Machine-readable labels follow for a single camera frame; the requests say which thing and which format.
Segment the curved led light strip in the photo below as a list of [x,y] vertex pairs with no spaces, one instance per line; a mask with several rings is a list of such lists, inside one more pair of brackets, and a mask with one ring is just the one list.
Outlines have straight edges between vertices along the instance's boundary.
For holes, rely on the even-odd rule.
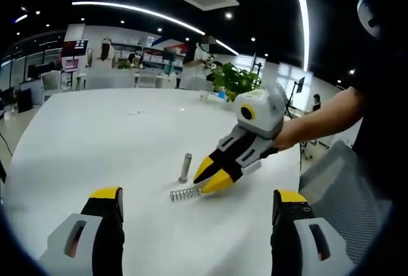
[[27,18],[27,17],[28,17],[28,15],[23,15],[23,16],[21,16],[20,18],[15,19],[14,23],[20,22],[21,20],[23,20],[23,19],[25,19],[25,18]]
[[303,22],[303,42],[305,43],[303,70],[307,71],[309,68],[309,52],[310,52],[309,13],[307,12],[306,0],[299,0],[299,4]]
[[[201,30],[197,29],[196,27],[191,26],[191,25],[189,25],[189,24],[187,24],[187,23],[185,23],[185,22],[183,22],[183,21],[180,21],[180,20],[171,18],[171,17],[166,16],[166,15],[163,15],[163,14],[161,14],[161,13],[156,13],[155,11],[146,10],[146,9],[144,9],[144,8],[140,8],[140,7],[137,7],[137,6],[123,5],[123,4],[117,4],[117,3],[108,3],[108,2],[95,2],[95,1],[72,2],[72,5],[109,6],[109,7],[123,8],[123,9],[125,9],[125,10],[139,11],[139,12],[141,12],[141,13],[146,13],[146,14],[148,14],[148,15],[152,15],[152,16],[159,17],[159,18],[165,19],[165,20],[167,20],[167,21],[176,23],[176,24],[181,25],[182,27],[185,27],[186,29],[190,29],[190,30],[192,30],[193,32],[196,32],[196,33],[198,33],[198,34],[200,34],[200,35],[203,35],[203,36],[205,35],[205,33],[204,33],[203,31],[201,31]],[[226,48],[227,50],[229,50],[230,52],[234,53],[235,55],[239,55],[239,53],[238,53],[237,51],[233,50],[231,47],[227,46],[227,45],[224,44],[223,42],[221,42],[221,41],[219,41],[219,40],[216,40],[216,41],[217,41],[217,43],[218,43],[220,46]]]

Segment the green plant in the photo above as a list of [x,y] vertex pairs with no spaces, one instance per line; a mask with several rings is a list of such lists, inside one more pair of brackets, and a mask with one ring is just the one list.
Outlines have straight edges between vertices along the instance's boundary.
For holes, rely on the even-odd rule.
[[225,64],[213,70],[213,85],[216,91],[225,88],[227,101],[235,101],[235,98],[245,92],[257,89],[261,85],[261,79],[257,74],[247,70],[239,70],[232,63]]
[[118,69],[131,69],[132,65],[128,61],[119,61],[117,63]]

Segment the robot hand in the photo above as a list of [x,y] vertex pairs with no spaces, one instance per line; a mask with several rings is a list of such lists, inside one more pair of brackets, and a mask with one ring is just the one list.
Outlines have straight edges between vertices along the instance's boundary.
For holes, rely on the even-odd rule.
[[230,188],[243,174],[261,167],[260,159],[277,152],[273,139],[283,127],[287,99],[279,84],[237,96],[238,124],[221,139],[194,177],[202,193]]

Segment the white tabletop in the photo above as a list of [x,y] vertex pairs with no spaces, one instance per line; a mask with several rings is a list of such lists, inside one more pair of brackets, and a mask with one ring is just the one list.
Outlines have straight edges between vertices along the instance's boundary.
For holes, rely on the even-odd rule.
[[[98,188],[124,189],[124,275],[269,275],[273,190],[297,191],[298,146],[263,160],[224,194],[172,203],[236,124],[218,101],[174,89],[52,96],[17,145],[4,190],[15,233],[35,258]],[[177,179],[193,154],[189,182]]]

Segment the metal cylinder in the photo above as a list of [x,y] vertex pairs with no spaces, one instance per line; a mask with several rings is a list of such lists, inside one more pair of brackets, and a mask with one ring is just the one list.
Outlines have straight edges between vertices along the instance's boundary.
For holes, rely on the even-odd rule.
[[183,162],[183,167],[181,168],[181,175],[178,178],[178,181],[181,184],[185,184],[187,182],[187,174],[189,173],[189,168],[191,164],[191,159],[193,158],[193,155],[187,153],[184,156],[184,162]]

